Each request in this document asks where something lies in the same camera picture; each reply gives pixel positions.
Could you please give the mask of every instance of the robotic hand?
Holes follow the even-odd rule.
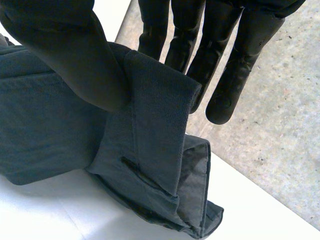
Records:
[[[167,36],[169,0],[138,0],[143,33],[138,51],[160,59]],[[174,37],[165,59],[185,73],[204,11],[202,38],[186,73],[202,86],[191,109],[199,107],[237,24],[236,40],[224,72],[206,108],[207,119],[222,125],[231,118],[240,94],[263,47],[305,0],[171,0]]]
[[[129,83],[93,6],[94,0],[1,0],[0,21],[76,95],[113,112],[130,101]]]

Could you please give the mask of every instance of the denim fabric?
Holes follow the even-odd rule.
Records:
[[[207,201],[210,144],[185,135],[199,84],[110,47],[132,91],[113,114],[76,96],[23,46],[0,46],[0,174],[24,185],[85,169],[149,223],[208,236],[224,210]]]

